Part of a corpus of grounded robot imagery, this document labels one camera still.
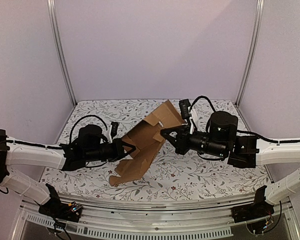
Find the brown cardboard box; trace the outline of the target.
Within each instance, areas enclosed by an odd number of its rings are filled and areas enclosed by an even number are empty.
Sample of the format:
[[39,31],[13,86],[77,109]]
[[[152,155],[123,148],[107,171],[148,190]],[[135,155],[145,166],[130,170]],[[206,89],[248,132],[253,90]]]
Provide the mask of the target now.
[[115,168],[118,175],[111,175],[109,184],[117,186],[141,179],[165,142],[160,131],[184,123],[185,121],[169,100],[160,104],[122,137],[124,142],[134,145],[136,150],[130,154],[132,159],[119,162]]

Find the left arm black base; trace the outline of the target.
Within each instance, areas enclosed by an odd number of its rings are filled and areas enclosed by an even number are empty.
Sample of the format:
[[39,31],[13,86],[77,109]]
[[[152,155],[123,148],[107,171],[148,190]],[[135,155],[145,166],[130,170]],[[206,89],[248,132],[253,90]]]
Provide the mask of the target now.
[[83,206],[76,202],[62,203],[57,199],[50,199],[47,203],[40,205],[38,212],[42,215],[70,222],[79,222]]

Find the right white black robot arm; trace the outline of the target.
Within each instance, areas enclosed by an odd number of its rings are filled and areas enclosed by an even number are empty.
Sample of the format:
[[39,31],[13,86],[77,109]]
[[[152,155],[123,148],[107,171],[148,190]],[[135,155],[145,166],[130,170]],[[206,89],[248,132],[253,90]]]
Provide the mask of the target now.
[[[206,132],[198,131],[193,123],[160,131],[174,148],[185,155],[189,150],[207,154],[218,160],[227,160],[236,168],[255,168],[271,164],[300,164],[300,139],[268,139],[249,131],[238,130],[238,118],[225,111],[212,113]],[[248,214],[259,218],[268,205],[300,191],[300,168],[285,178],[256,190],[254,203],[249,205]]]

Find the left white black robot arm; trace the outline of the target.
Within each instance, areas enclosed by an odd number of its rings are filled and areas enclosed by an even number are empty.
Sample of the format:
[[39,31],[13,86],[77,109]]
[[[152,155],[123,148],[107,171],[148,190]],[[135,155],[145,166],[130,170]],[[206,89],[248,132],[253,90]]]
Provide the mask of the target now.
[[0,186],[44,205],[53,217],[60,217],[64,213],[64,206],[59,202],[55,189],[38,183],[12,166],[34,165],[71,172],[93,161],[121,160],[133,153],[136,146],[116,138],[115,130],[111,126],[103,134],[101,127],[90,124],[79,130],[74,141],[49,146],[8,137],[5,130],[0,129]]

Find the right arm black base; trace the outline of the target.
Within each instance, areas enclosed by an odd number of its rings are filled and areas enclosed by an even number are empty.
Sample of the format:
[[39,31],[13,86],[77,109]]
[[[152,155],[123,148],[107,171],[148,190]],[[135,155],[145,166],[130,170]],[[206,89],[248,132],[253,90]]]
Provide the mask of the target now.
[[245,222],[274,213],[274,206],[265,201],[235,206],[231,208],[231,216],[235,223]]

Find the floral patterned table mat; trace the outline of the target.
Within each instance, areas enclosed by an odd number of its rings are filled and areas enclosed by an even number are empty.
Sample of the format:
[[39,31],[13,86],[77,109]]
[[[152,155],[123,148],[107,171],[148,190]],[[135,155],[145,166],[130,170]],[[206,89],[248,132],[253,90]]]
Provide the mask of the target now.
[[[76,137],[87,124],[118,122],[122,136],[160,105],[156,99],[81,101],[75,107],[60,143]],[[62,194],[122,201],[189,201],[249,194],[271,182],[266,169],[239,169],[224,161],[201,159],[193,151],[181,156],[164,143],[150,169],[140,180],[118,186],[109,184],[115,163],[91,163],[88,168],[62,172],[45,168],[40,178]]]

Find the front aluminium rail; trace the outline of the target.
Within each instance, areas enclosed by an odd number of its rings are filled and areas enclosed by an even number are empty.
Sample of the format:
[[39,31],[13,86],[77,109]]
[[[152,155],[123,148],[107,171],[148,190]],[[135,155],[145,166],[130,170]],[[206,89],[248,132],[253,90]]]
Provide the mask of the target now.
[[186,201],[121,201],[62,196],[65,202],[76,201],[83,206],[78,222],[65,222],[57,227],[52,218],[41,215],[38,206],[23,200],[15,227],[15,240],[297,240],[300,239],[293,208],[288,199],[275,206],[268,233],[256,234],[262,218],[235,222],[233,207],[252,202],[251,194]]

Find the right aluminium frame post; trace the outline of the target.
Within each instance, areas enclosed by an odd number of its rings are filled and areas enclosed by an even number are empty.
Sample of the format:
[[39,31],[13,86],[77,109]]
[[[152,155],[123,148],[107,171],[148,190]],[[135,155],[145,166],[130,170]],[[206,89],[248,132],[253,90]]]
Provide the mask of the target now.
[[256,13],[255,13],[255,19],[254,19],[254,25],[253,25],[253,31],[252,31],[252,38],[249,46],[249,51],[247,55],[247,60],[241,80],[241,84],[239,87],[239,91],[236,97],[235,106],[239,108],[243,102],[245,90],[248,84],[250,72],[252,69],[252,64],[254,60],[254,56],[256,53],[258,38],[260,34],[260,29],[262,25],[262,18],[263,18],[263,12],[264,12],[264,0],[257,0],[256,4]]

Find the aluminium frame post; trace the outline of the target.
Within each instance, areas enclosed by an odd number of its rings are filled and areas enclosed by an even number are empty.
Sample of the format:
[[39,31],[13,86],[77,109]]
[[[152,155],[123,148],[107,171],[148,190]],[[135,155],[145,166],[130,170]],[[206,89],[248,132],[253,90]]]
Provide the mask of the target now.
[[257,0],[256,4],[256,13],[255,13],[255,19],[254,19],[254,25],[253,25],[253,31],[252,31],[252,38],[249,46],[249,51],[247,55],[247,60],[241,80],[241,84],[239,87],[239,91],[236,97],[235,106],[239,108],[243,102],[245,90],[248,84],[250,72],[252,69],[252,64],[254,60],[254,56],[256,53],[258,38],[260,34],[260,29],[262,25],[262,18],[263,18],[263,12],[264,12],[264,0]]
[[48,15],[49,15],[49,20],[51,24],[51,30],[52,30],[52,35],[54,39],[54,44],[57,52],[57,57],[58,61],[60,64],[60,69],[61,73],[63,76],[63,80],[65,83],[65,87],[69,96],[69,99],[71,101],[71,104],[75,107],[77,105],[77,99],[75,97],[74,89],[72,86],[72,82],[70,79],[64,51],[63,51],[63,46],[62,46],[62,41],[61,41],[61,34],[59,30],[59,24],[57,20],[57,12],[56,12],[56,6],[55,6],[55,1],[54,0],[47,0],[47,9],[48,9]]

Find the left aluminium frame post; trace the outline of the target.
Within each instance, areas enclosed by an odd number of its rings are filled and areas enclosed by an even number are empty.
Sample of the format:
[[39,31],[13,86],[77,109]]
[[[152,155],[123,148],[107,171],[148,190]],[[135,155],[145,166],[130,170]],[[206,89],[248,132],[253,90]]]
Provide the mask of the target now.
[[57,12],[56,12],[56,6],[55,6],[55,1],[54,0],[47,0],[47,9],[48,9],[48,15],[49,15],[49,20],[51,24],[51,30],[52,30],[52,35],[54,39],[54,44],[57,52],[57,57],[58,61],[60,64],[60,69],[61,73],[63,76],[63,80],[65,83],[65,87],[69,96],[69,99],[71,101],[71,104],[75,107],[77,105],[77,99],[75,97],[74,89],[72,86],[72,82],[70,79],[64,51],[63,51],[63,46],[62,46],[62,41],[61,41],[61,34],[59,30],[59,24],[57,20]]

